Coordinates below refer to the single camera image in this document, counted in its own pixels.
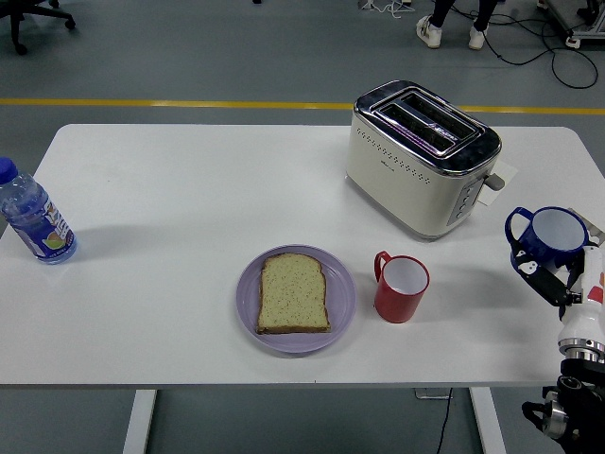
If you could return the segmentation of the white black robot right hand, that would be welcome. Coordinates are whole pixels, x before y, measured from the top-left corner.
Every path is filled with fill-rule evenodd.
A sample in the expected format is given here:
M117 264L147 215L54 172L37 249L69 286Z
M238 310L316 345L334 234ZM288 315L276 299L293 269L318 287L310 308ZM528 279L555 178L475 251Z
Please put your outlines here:
M518 240L511 243L513 268L543 299L559 310L562 331L558 336L561 353L567 357L595 355L604 358L604 329L601 313L604 301L604 271L601 250L588 243L568 267L563 282L539 264Z

